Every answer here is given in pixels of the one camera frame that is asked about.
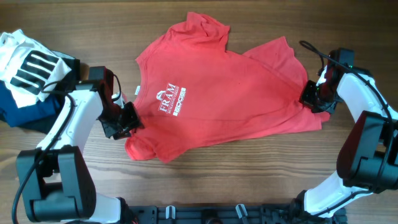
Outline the red t-shirt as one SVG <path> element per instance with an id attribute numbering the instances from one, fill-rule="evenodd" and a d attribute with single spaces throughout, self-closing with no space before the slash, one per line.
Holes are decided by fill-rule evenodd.
<path id="1" fill-rule="evenodd" d="M 285 37 L 237 54 L 228 36 L 229 26 L 189 12 L 138 56 L 143 126 L 125 143 L 131 159 L 166 163 L 198 147 L 318 131 L 329 120 L 299 102 L 308 77 Z"/>

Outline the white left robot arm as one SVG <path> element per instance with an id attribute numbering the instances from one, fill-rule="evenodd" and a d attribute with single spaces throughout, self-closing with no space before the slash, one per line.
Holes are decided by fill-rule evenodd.
<path id="1" fill-rule="evenodd" d="M 113 87 L 112 80 L 86 80 L 61 93 L 65 104 L 50 133 L 16 159 L 20 186 L 11 210 L 13 223 L 18 222 L 19 202 L 33 223 L 138 223 L 123 198 L 96 192 L 82 155 L 95 121 L 115 140 L 140 125 L 132 103 L 114 102 Z"/>

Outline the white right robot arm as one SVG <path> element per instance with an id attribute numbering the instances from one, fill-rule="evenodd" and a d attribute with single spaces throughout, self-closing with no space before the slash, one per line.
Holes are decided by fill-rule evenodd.
<path id="1" fill-rule="evenodd" d="M 318 186 L 292 200 L 289 218 L 301 222 L 331 219 L 345 205 L 385 190 L 397 190 L 397 112 L 365 70 L 327 65 L 301 97 L 317 112 L 347 105 L 354 127 L 341 148 L 336 170 Z"/>

